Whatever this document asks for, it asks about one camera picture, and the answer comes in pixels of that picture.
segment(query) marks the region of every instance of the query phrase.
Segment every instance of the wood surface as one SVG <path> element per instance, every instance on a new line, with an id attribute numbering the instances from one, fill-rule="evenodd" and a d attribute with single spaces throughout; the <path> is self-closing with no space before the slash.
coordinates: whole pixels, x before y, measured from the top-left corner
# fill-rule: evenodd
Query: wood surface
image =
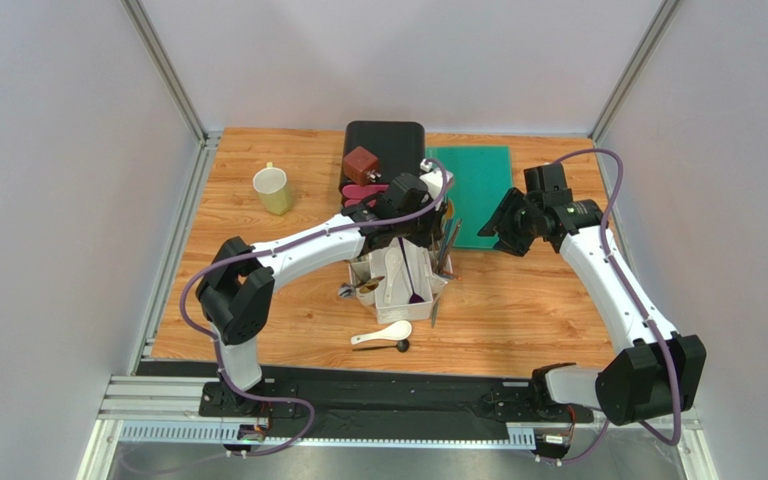
<path id="1" fill-rule="evenodd" d="M 449 134 L 426 138 L 429 146 L 508 145 L 514 184 L 524 191 L 524 168 L 592 146 L 587 139 L 574 138 Z M 208 265 L 230 237 L 238 235 L 249 244 L 273 240 L 336 214 L 342 145 L 339 131 L 225 130 L 153 347 L 154 357 L 213 359 L 208 339 L 180 317 L 177 303 L 183 284 Z M 251 186 L 266 162 L 284 169 L 293 189 L 292 210 L 281 217 L 264 210 Z M 568 160 L 565 170 L 577 199 L 591 198 L 605 206 L 593 155 Z M 501 199 L 504 193 L 488 195 Z M 260 362 L 530 376 L 532 369 L 553 363 L 602 367 L 613 358 L 606 328 L 588 293 L 548 243 L 537 241 L 524 258 L 473 250 L 455 250 L 452 258 L 462 280 L 446 287 L 434 329 L 429 321 L 414 322 L 407 353 L 352 352 L 351 336 L 383 327 L 360 302 L 337 296 L 337 288 L 348 278 L 347 264 L 341 262 L 304 276 L 275 295 L 268 324 L 259 335 Z M 206 325 L 192 293 L 188 311 Z"/>

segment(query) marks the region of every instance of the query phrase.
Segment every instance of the yellow mug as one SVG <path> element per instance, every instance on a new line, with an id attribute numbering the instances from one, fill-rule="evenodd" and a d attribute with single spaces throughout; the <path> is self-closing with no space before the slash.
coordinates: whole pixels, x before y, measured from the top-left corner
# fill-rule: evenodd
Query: yellow mug
<path id="1" fill-rule="evenodd" d="M 272 162 L 254 175 L 254 190 L 266 210 L 275 215 L 283 215 L 292 207 L 292 191 L 286 172 L 272 165 Z"/>

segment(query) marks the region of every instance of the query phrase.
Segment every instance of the green mat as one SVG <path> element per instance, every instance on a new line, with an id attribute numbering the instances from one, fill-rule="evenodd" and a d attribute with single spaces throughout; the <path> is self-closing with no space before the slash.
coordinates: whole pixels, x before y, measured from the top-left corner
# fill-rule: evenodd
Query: green mat
<path id="1" fill-rule="evenodd" d="M 455 174 L 455 186 L 449 199 L 455 204 L 455 220 L 462 219 L 457 248 L 490 250 L 496 237 L 476 235 L 485 226 L 511 181 L 511 157 L 508 147 L 428 147 L 427 158 L 443 162 Z"/>

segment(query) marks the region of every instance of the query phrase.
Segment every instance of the white spoon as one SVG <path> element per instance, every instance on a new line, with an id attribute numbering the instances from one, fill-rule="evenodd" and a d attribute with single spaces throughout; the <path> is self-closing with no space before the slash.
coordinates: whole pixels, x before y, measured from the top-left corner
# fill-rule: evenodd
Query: white spoon
<path id="1" fill-rule="evenodd" d="M 357 345 L 358 343 L 368 342 L 369 340 L 392 340 L 398 342 L 399 340 L 408 338 L 412 331 L 413 327 L 411 326 L 411 322 L 407 320 L 399 320 L 398 322 L 391 323 L 390 326 L 384 330 L 367 333 L 366 335 L 355 335 L 354 337 L 351 337 L 351 344 Z"/>
<path id="2" fill-rule="evenodd" d="M 396 275 L 402 269 L 402 252 L 396 247 L 387 249 L 384 254 L 384 275 L 387 280 L 387 288 L 384 289 L 384 303 L 389 305 L 393 301 L 393 283 L 396 281 Z"/>

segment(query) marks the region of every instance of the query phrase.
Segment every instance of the white wall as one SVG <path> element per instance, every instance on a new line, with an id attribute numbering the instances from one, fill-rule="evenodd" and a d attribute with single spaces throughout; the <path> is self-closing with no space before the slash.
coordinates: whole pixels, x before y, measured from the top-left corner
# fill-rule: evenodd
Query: white wall
<path id="1" fill-rule="evenodd" d="M 684 2 L 603 144 L 643 283 L 706 344 L 719 474 L 768 478 L 768 2 Z"/>
<path id="2" fill-rule="evenodd" d="M 194 153 L 119 2 L 0 1 L 0 478 L 76 475 Z"/>
<path id="3" fill-rule="evenodd" d="M 587 133 L 659 0 L 144 0 L 208 129 Z"/>

